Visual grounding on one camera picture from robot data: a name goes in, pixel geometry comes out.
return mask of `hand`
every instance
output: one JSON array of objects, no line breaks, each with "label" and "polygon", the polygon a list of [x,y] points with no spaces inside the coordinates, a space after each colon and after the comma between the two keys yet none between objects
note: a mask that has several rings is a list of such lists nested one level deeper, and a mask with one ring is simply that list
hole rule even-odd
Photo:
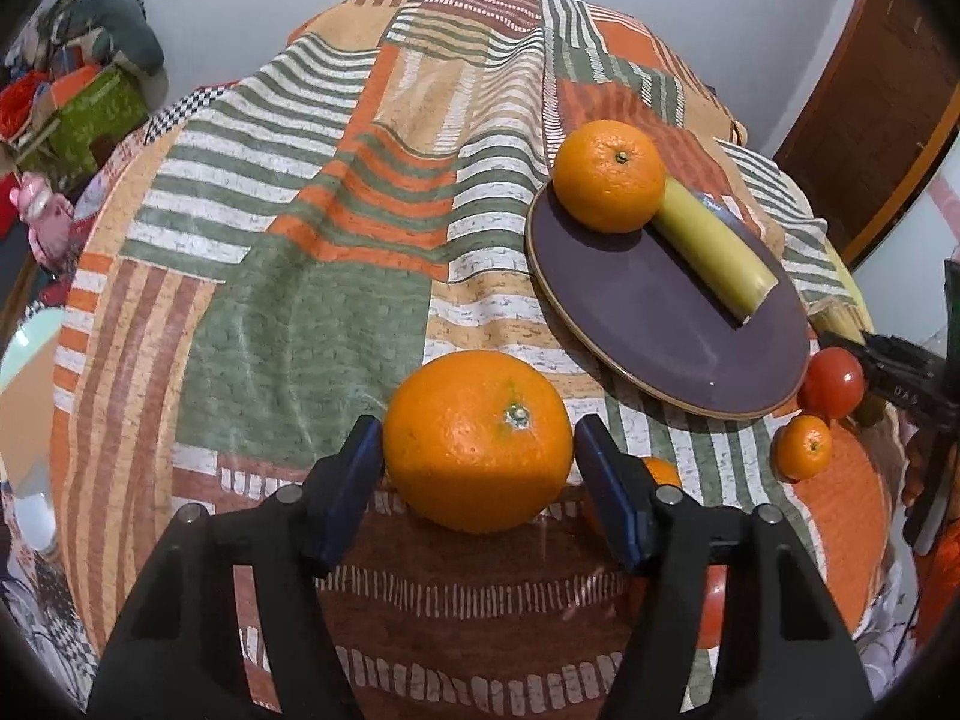
[{"label": "hand", "polygon": [[[920,428],[906,443],[908,465],[904,479],[904,493],[901,495],[901,500],[906,507],[913,506],[923,492],[923,476],[926,474],[926,463],[932,451],[935,435],[933,430]],[[949,471],[947,471],[954,475],[953,493],[950,495],[950,503],[947,507],[947,520],[960,519],[960,484],[955,478],[956,459],[957,447],[954,445],[950,450]]]}]

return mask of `metal bolt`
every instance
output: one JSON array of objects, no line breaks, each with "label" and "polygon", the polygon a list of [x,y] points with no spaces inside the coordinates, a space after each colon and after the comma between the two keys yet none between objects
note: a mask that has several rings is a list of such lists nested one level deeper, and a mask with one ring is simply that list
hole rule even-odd
[{"label": "metal bolt", "polygon": [[656,499],[667,506],[675,506],[683,500],[683,490],[674,485],[660,485],[656,488]]},{"label": "metal bolt", "polygon": [[304,489],[300,485],[284,485],[277,490],[277,500],[280,503],[296,503],[304,497]]},{"label": "metal bolt", "polygon": [[776,525],[784,519],[784,513],[772,503],[761,503],[757,506],[757,516],[770,525]]},{"label": "metal bolt", "polygon": [[204,514],[206,509],[199,503],[185,503],[176,510],[176,519],[180,522],[196,522]]}]

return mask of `patchwork tablecloth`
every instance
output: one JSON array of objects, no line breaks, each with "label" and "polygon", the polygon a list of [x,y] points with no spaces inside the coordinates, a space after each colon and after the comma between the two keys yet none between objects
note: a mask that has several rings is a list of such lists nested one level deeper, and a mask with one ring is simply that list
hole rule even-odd
[{"label": "patchwork tablecloth", "polygon": [[[841,433],[827,472],[784,485],[768,452],[791,408],[738,423],[666,406],[601,367],[531,281],[528,204],[565,134],[607,118],[760,235],[808,305],[848,299],[826,224],[645,26],[578,0],[349,0],[213,97],[120,178],[59,340],[53,483],[95,648],[171,511],[255,505],[424,362],[479,347],[531,362],[571,420],[598,413],[704,503],[776,503],[857,626],[889,498],[856,440]],[[486,538],[376,493],[320,584],[368,717],[595,716],[628,635],[613,612],[626,581],[587,534],[581,491],[574,468],[535,522]],[[273,704],[249,576],[238,597],[253,692]],[[715,656],[698,654],[688,704],[709,696]]]}]

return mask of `purple plate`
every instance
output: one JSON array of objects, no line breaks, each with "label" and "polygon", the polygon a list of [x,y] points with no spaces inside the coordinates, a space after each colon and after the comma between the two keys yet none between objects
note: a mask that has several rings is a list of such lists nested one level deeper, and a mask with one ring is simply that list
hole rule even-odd
[{"label": "purple plate", "polygon": [[552,183],[530,206],[527,256],[563,321],[613,370],[689,412],[755,418],[800,386],[806,314],[773,253],[726,208],[712,210],[779,282],[742,327],[656,232],[594,233],[563,210]]}]

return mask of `cardboard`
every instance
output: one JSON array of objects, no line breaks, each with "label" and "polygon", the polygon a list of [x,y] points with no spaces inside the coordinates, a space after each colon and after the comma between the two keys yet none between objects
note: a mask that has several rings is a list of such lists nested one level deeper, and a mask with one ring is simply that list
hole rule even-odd
[{"label": "cardboard", "polygon": [[0,392],[0,457],[13,491],[50,457],[56,337],[47,341]]}]

